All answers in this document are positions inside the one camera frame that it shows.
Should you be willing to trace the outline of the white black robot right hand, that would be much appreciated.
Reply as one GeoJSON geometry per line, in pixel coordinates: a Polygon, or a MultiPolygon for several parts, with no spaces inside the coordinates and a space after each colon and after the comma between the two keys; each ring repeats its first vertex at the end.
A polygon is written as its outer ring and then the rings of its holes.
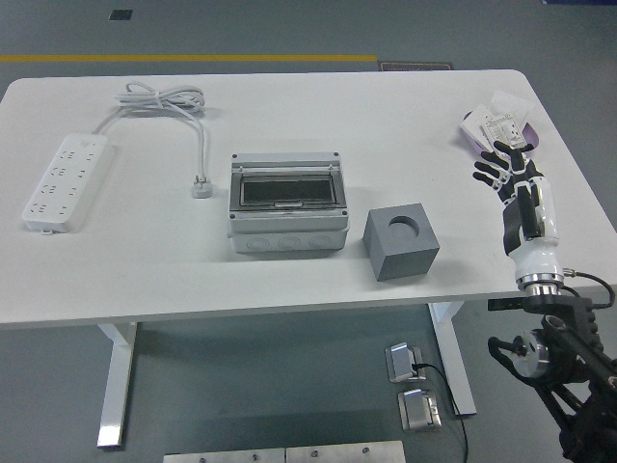
{"type": "Polygon", "coordinates": [[[556,250],[559,234],[553,191],[527,153],[527,144],[513,148],[494,142],[492,151],[480,153],[473,178],[487,184],[503,204],[503,248],[515,263],[519,289],[532,285],[563,285],[563,268],[556,250]]]}

